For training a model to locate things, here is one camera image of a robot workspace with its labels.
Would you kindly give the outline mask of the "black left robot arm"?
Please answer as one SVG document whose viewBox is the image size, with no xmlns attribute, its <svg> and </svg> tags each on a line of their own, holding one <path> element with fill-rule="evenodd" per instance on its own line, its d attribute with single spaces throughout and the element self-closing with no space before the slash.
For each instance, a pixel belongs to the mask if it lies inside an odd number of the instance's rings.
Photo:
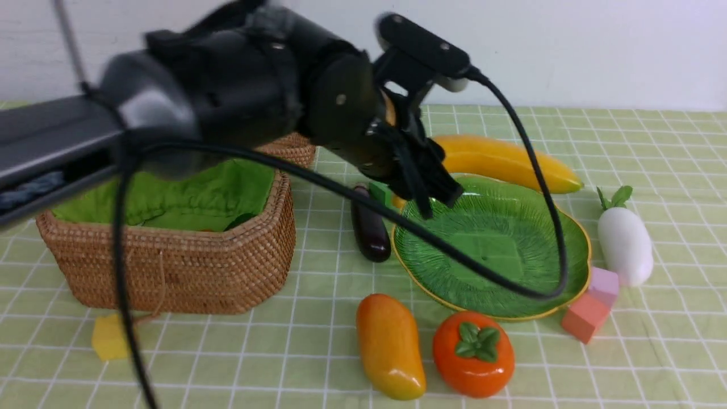
<svg viewBox="0 0 727 409">
<path fill-rule="evenodd" d="M 431 217 L 463 190 L 426 137 L 420 103 L 433 85 L 457 90 L 467 54 L 393 12 L 377 18 L 384 53 L 372 61 L 296 11 L 234 1 L 182 32 L 145 34 L 86 80 L 67 11 L 52 2 L 80 93 L 2 111 L 2 226 L 138 165 L 182 180 L 228 156 L 351 190 L 256 151 L 293 132 L 323 147 Z"/>
</svg>

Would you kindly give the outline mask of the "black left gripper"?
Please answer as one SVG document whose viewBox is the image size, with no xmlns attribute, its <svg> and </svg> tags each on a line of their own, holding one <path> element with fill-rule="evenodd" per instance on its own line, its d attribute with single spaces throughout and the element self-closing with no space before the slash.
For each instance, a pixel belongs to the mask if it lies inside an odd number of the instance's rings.
<svg viewBox="0 0 727 409">
<path fill-rule="evenodd" d="M 454 207 L 464 189 L 444 165 L 446 152 L 420 132 L 400 132 L 395 107 L 375 84 L 367 52 L 341 52 L 317 62 L 304 80 L 301 133 L 414 201 L 425 220 L 431 199 Z"/>
</svg>

